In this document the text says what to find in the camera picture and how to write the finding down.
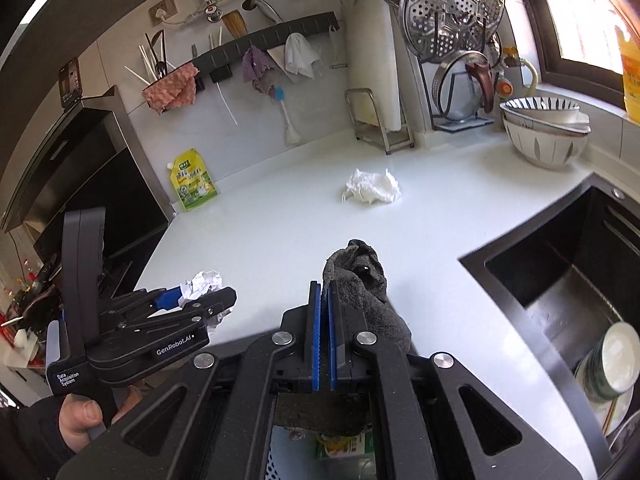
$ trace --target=dark gray towel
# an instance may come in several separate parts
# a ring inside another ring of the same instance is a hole
[[[361,310],[372,332],[394,341],[404,352],[411,346],[411,331],[391,307],[386,296],[386,278],[378,255],[360,240],[351,240],[327,260],[322,272],[323,293],[329,282],[338,283],[340,303]],[[322,311],[323,325],[326,321]],[[328,345],[321,339],[321,383],[328,374]],[[273,423],[285,428],[303,428],[317,433],[353,436],[370,430],[369,398],[364,394],[280,394]]]
[[[338,283],[340,304],[364,313],[367,327],[395,342],[403,352],[411,347],[411,331],[386,296],[386,278],[378,255],[361,240],[351,240],[326,261],[322,273],[324,290]]]

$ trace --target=electrical outlet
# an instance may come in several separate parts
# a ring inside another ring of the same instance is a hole
[[[162,9],[164,10],[164,12],[166,12],[166,14],[164,15],[165,19],[175,16],[178,13],[178,9],[175,6],[174,0],[162,0],[161,2],[155,4],[153,7],[149,9],[149,17],[151,18],[151,25],[153,25],[154,27],[162,23],[162,20],[156,17],[156,11],[158,9]]]

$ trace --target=black sink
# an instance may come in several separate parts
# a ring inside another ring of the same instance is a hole
[[[640,333],[640,205],[591,175],[460,262],[549,373],[582,430],[598,474],[604,473],[612,463],[608,443],[574,371],[613,323],[624,320]],[[640,386],[627,416],[638,409]],[[636,446],[640,455],[636,433],[627,447]]]

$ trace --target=yellow detergent pouch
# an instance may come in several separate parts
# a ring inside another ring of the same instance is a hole
[[[169,165],[171,183],[185,210],[191,211],[218,194],[201,156],[191,148]]]
[[[636,46],[633,39],[627,41],[618,27],[616,27],[616,34],[620,56],[622,56],[626,113],[640,123],[640,48]]]

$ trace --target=brown lid handle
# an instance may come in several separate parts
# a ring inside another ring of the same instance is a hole
[[[487,61],[482,63],[467,63],[466,71],[469,75],[478,80],[484,98],[484,111],[491,113],[494,109],[494,82],[491,78],[491,65]]]

